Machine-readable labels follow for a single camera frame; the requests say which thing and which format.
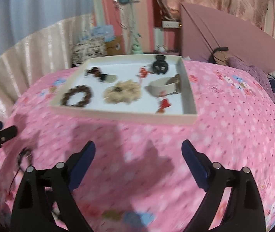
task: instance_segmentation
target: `metal screw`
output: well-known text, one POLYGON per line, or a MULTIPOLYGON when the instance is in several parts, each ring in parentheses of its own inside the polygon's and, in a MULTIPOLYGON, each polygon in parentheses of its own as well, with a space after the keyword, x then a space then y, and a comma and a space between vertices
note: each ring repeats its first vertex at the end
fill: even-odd
POLYGON ((34 167, 30 166, 30 167, 27 167, 26 171, 28 173, 31 173, 32 171, 34 170, 34 167))
POLYGON ((249 172, 250 172, 250 169, 249 169, 248 167, 244 167, 244 168, 243 168, 243 171, 244 171, 244 173, 249 173, 249 172))
POLYGON ((56 168, 58 168, 58 169, 61 169, 61 168, 63 168, 64 167, 64 163, 63 162, 59 162, 59 163, 57 163, 57 165, 56 165, 56 168))
POLYGON ((221 168, 221 164, 218 163, 218 162, 214 162, 213 163, 213 168, 219 169, 219 168, 221 168))

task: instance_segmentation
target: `white tray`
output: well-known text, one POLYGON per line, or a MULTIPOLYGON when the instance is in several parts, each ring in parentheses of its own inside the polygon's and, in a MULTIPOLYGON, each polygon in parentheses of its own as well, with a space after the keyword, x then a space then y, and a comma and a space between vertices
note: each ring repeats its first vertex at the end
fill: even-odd
MULTIPOLYGON (((57 112, 75 116, 87 116, 94 118, 107 118, 112 120, 134 121, 152 124, 174 124, 188 125, 192 124, 197 118, 194 97, 188 76, 180 56, 167 55, 166 61, 169 64, 169 70, 164 75, 148 74, 142 79, 142 97, 131 104, 118 103, 107 104, 104 102, 103 92, 106 88, 115 85, 117 81, 126 81, 132 79, 139 82, 138 73, 141 67, 148 69, 155 61, 156 55, 119 55, 92 58, 83 63, 76 72, 74 72, 67 82, 59 89, 50 106, 57 112), (100 82, 93 75, 84 77, 85 69, 100 67, 102 73, 114 74, 118 76, 115 83, 107 84, 100 82), (159 108, 159 100, 152 96, 145 88, 151 81, 162 77, 173 77, 180 74, 181 93, 168 95, 172 106, 165 109, 164 114, 156 113, 159 108), (63 95, 70 88, 77 85, 87 85, 91 87, 93 96, 91 102, 84 108, 62 106, 60 104, 63 95)), ((78 93, 70 98, 68 104, 72 105, 81 100, 83 93, 78 93)))

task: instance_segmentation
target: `white curtain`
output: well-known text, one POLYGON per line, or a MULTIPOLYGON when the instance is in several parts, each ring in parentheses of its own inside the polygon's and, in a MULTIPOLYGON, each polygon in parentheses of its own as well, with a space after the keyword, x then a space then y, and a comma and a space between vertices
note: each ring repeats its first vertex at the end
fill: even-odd
POLYGON ((40 77, 71 67, 92 0, 0 0, 0 121, 40 77))

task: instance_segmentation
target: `wooden bead bracelet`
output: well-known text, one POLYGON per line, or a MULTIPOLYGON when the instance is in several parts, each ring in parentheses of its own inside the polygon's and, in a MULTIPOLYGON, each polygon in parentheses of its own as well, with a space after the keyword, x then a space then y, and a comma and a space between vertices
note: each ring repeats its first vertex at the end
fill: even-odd
POLYGON ((81 101, 77 102, 76 104, 74 104, 72 106, 84 107, 85 105, 89 104, 92 94, 91 94, 90 87, 88 87, 86 85, 78 85, 74 88, 71 88, 67 93, 65 93, 63 99, 61 100, 61 104, 67 105, 67 102, 70 99, 70 97, 76 93, 79 93, 79 92, 84 92, 85 97, 83 97, 83 99, 81 101))

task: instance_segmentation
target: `pink bedspread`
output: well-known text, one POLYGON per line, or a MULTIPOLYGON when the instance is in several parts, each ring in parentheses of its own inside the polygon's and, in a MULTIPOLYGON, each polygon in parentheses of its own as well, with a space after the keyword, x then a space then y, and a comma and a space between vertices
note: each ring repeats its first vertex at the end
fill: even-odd
MULTIPOLYGON (((74 69, 47 75, 17 101, 6 125, 17 138, 0 151, 0 208, 12 208, 22 175, 7 195, 16 156, 33 148, 34 166, 53 167, 87 141, 97 153, 74 198, 94 231, 182 231, 201 203, 199 189, 181 155, 189 139, 211 161, 226 168, 251 168, 265 210, 275 224, 275 105, 248 73, 230 67, 185 62, 199 117, 191 126, 158 126, 57 115, 53 93, 74 69)), ((213 227, 228 200, 223 196, 213 227)))

